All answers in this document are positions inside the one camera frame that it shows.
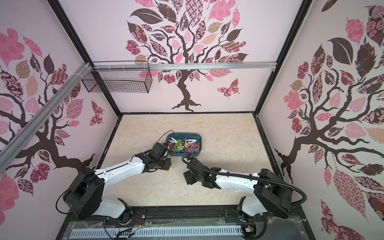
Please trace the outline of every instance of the metal frame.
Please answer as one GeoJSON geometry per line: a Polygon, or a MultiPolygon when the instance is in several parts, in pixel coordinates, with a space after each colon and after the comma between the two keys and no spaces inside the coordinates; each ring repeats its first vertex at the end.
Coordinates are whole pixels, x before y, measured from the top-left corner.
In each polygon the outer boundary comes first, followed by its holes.
{"type": "Polygon", "coordinates": [[[29,140],[51,116],[57,106],[68,96],[69,92],[89,73],[89,64],[83,63],[52,98],[34,115],[23,129],[5,146],[0,153],[0,174],[5,171],[17,154],[25,147],[29,140]]]}

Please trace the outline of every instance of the wire basket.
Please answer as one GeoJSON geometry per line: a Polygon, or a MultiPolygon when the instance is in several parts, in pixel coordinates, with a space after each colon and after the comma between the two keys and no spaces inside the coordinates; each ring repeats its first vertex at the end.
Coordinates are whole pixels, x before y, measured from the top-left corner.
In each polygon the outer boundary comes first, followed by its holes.
{"type": "Polygon", "coordinates": [[[134,62],[136,65],[95,66],[93,71],[83,78],[83,84],[89,93],[149,93],[152,76],[148,62],[134,62]]]}

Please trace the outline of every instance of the marble floor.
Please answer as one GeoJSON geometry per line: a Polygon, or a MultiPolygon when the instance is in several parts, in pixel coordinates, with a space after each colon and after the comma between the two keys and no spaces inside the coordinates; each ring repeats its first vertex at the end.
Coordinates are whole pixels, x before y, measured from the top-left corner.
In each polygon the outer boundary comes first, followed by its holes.
{"type": "MultiPolygon", "coordinates": [[[[200,134],[203,145],[197,159],[209,168],[240,173],[272,170],[251,113],[124,115],[101,168],[150,149],[168,130],[200,134]]],[[[165,142],[168,134],[159,142],[165,142]]],[[[234,189],[205,188],[199,182],[187,185],[183,177],[187,166],[181,157],[170,158],[169,172],[129,177],[108,188],[104,196],[120,197],[130,206],[172,206],[238,204],[242,196],[250,195],[234,189]]]]}

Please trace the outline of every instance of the wallpaper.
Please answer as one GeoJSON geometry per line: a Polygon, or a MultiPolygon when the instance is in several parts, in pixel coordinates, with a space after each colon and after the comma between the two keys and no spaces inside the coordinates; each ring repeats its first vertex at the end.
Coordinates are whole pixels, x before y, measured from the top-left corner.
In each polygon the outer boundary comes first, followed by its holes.
{"type": "Polygon", "coordinates": [[[302,206],[316,239],[382,239],[384,6],[378,4],[315,2],[261,112],[285,179],[308,195],[302,206]]]}
{"type": "MultiPolygon", "coordinates": [[[[82,60],[47,2],[9,1],[3,4],[0,18],[4,23],[0,148],[4,148],[82,60]],[[20,24],[10,13],[24,21],[33,17],[38,24],[20,24]]],[[[82,83],[77,84],[0,176],[2,237],[56,237],[65,218],[55,209],[56,199],[79,170],[96,165],[116,120],[101,93],[89,94],[82,83]],[[17,231],[21,218],[23,231],[17,231]]],[[[68,207],[60,202],[59,209],[68,207]]]]}

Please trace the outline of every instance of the pink leaf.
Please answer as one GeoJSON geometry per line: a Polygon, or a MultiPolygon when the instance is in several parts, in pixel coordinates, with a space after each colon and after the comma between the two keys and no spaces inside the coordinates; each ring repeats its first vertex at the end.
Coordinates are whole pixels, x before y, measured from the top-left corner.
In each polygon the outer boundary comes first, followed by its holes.
{"type": "Polygon", "coordinates": [[[189,33],[189,31],[186,31],[186,33],[184,35],[184,41],[187,43],[187,42],[189,42],[191,40],[192,40],[191,34],[189,33]]]}
{"type": "Polygon", "coordinates": [[[324,180],[325,180],[325,183],[327,183],[327,187],[328,187],[331,184],[331,180],[332,180],[332,174],[331,174],[330,168],[327,168],[327,170],[325,170],[324,180]]]}
{"type": "Polygon", "coordinates": [[[77,125],[80,124],[80,122],[77,121],[77,120],[73,120],[73,121],[70,121],[68,124],[69,124],[71,127],[76,127],[77,125]]]}
{"type": "Polygon", "coordinates": [[[349,104],[349,109],[352,110],[352,112],[357,113],[359,112],[365,105],[366,97],[364,98],[358,98],[356,100],[353,100],[349,104]]]}
{"type": "Polygon", "coordinates": [[[199,54],[203,51],[204,45],[203,44],[197,44],[193,47],[193,50],[195,53],[199,54]]]}
{"type": "Polygon", "coordinates": [[[345,172],[341,172],[336,169],[336,173],[333,176],[333,182],[336,186],[340,196],[354,209],[359,211],[365,218],[365,200],[363,192],[353,178],[351,178],[345,172]]]}
{"type": "Polygon", "coordinates": [[[37,113],[40,109],[36,98],[30,98],[25,104],[25,110],[29,113],[37,113]]]}
{"type": "Polygon", "coordinates": [[[6,98],[0,98],[0,110],[7,112],[13,108],[13,103],[6,98]]]}
{"type": "Polygon", "coordinates": [[[179,53],[176,57],[176,63],[180,62],[182,58],[183,58],[183,53],[179,53]]]}
{"type": "Polygon", "coordinates": [[[205,78],[208,80],[208,81],[214,81],[214,79],[211,77],[211,76],[209,76],[208,74],[205,76],[205,78]]]}
{"type": "Polygon", "coordinates": [[[336,93],[329,100],[329,104],[330,104],[331,107],[335,107],[336,108],[336,107],[338,107],[340,105],[340,100],[341,100],[340,93],[336,93]]]}
{"type": "Polygon", "coordinates": [[[351,122],[347,125],[345,129],[345,134],[347,135],[347,137],[350,138],[359,138],[367,135],[364,129],[354,122],[351,122]]]}
{"type": "Polygon", "coordinates": [[[180,44],[178,41],[176,41],[175,39],[172,40],[172,48],[173,49],[178,49],[180,48],[180,44]]]}
{"type": "Polygon", "coordinates": [[[4,134],[8,131],[8,123],[4,122],[4,121],[0,121],[0,134],[4,134]]]}
{"type": "Polygon", "coordinates": [[[236,9],[234,10],[233,15],[232,15],[233,28],[236,28],[236,26],[239,24],[239,22],[240,22],[240,12],[239,12],[239,10],[237,10],[237,7],[236,7],[236,9]]]}
{"type": "Polygon", "coordinates": [[[317,115],[316,119],[319,120],[320,122],[324,122],[328,120],[331,117],[332,114],[330,113],[321,113],[317,115]]]}

